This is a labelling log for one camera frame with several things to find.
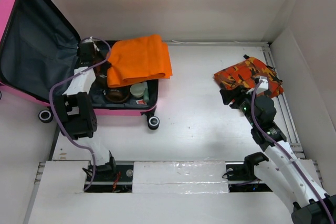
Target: suitcase lid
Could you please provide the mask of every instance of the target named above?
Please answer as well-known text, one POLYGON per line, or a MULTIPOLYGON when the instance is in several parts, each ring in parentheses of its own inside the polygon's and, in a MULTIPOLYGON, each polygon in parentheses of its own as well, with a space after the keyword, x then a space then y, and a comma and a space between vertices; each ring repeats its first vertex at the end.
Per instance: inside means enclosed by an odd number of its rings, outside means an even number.
POLYGON ((0 82, 48 101, 74 74, 78 33, 51 0, 0 0, 0 9, 0 82))

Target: suitcase wheel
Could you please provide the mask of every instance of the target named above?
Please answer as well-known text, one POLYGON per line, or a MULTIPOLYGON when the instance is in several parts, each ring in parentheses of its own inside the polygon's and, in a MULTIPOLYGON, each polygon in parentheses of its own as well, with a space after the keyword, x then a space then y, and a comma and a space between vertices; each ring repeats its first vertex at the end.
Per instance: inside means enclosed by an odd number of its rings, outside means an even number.
POLYGON ((40 113, 38 113, 38 118, 43 123, 50 123, 54 116, 50 110, 41 110, 40 113))
POLYGON ((160 120, 155 115, 149 117, 147 122, 148 122, 148 128, 150 128, 151 130, 156 130, 160 125, 160 120))

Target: white panel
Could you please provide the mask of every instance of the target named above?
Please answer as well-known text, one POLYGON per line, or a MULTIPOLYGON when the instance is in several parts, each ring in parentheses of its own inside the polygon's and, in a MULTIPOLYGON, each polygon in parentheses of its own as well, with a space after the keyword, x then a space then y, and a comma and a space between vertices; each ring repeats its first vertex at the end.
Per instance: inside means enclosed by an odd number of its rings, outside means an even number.
POLYGON ((135 162, 133 193, 228 193, 225 161, 135 162))
POLYGON ((292 223, 273 193, 78 193, 73 184, 83 187, 78 172, 82 166, 83 162, 46 164, 29 224, 292 223))
MULTIPOLYGON (((101 138, 120 161, 243 161, 259 152, 243 114, 223 105, 213 74, 243 61, 244 54, 265 60, 262 49, 170 46, 169 50, 173 77, 159 83, 155 115, 160 127, 149 130, 145 116, 99 116, 94 137, 101 138)), ((287 135, 278 100, 275 106, 275 121, 287 135)), ((89 160, 90 154, 60 135, 53 159, 89 160)))
POLYGON ((295 0, 59 0, 82 37, 273 40, 295 0))
POLYGON ((318 162, 326 190, 335 194, 336 132, 329 111, 289 28, 271 45, 271 50, 279 76, 284 81, 283 88, 302 148, 307 158, 318 162))
POLYGON ((0 100, 1 223, 22 224, 39 162, 49 154, 55 123, 38 119, 42 107, 2 91, 0 100))
POLYGON ((316 168, 314 166, 314 162, 311 159, 301 159, 300 163, 301 163, 301 165, 304 166, 304 168, 309 173, 309 175, 314 179, 314 181, 319 186, 321 186, 321 182, 320 182, 319 176, 316 173, 316 168))
POLYGON ((336 0, 298 0, 289 27, 336 126, 336 0))

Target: white wall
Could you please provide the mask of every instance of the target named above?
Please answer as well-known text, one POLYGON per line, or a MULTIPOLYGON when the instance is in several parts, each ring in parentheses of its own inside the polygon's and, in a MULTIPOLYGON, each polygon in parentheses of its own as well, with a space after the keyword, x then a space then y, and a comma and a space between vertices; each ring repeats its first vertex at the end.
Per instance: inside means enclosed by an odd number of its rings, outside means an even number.
POLYGON ((271 45, 303 150, 336 193, 336 0, 297 0, 271 45))
POLYGON ((0 223, 22 224, 38 163, 50 150, 55 123, 42 124, 40 106, 7 92, 0 100, 0 223))
POLYGON ((273 40, 295 0, 58 0, 84 36, 273 40))

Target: white table surface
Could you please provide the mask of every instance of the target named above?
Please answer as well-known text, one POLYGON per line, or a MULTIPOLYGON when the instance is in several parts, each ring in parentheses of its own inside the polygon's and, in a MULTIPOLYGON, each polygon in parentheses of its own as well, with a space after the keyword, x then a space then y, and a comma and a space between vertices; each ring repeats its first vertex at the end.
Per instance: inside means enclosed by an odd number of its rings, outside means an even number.
MULTIPOLYGON (((173 77, 160 80, 155 115, 160 127, 151 131, 145 116, 98 116, 95 138, 118 161, 243 161, 259 152, 242 113, 224 106, 213 74, 239 63, 247 54, 265 61, 261 47, 169 46, 173 77)), ((288 137, 284 117, 275 99, 275 122, 288 137)), ((53 160, 89 160, 59 136, 53 160)))
POLYGON ((226 194, 225 161, 134 162, 134 194, 226 194))
POLYGON ((86 161, 47 162, 29 224, 290 224, 274 193, 83 193, 86 161))

